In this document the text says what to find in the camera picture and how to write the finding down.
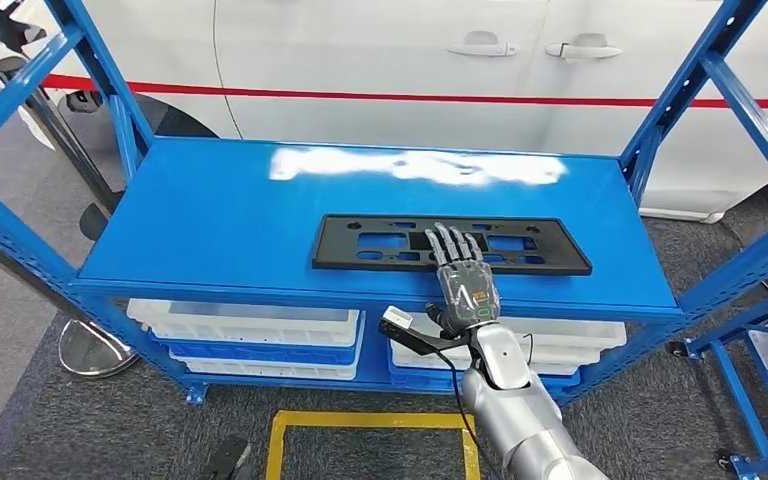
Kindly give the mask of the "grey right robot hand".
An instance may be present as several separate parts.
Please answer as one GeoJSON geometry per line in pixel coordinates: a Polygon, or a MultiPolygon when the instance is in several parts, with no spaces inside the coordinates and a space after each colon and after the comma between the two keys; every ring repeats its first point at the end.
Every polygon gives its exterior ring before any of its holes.
{"type": "Polygon", "coordinates": [[[426,313],[442,328],[441,337],[455,339],[470,328],[497,321],[500,297],[475,237],[440,222],[424,234],[432,247],[444,299],[442,307],[428,304],[426,313]]]}

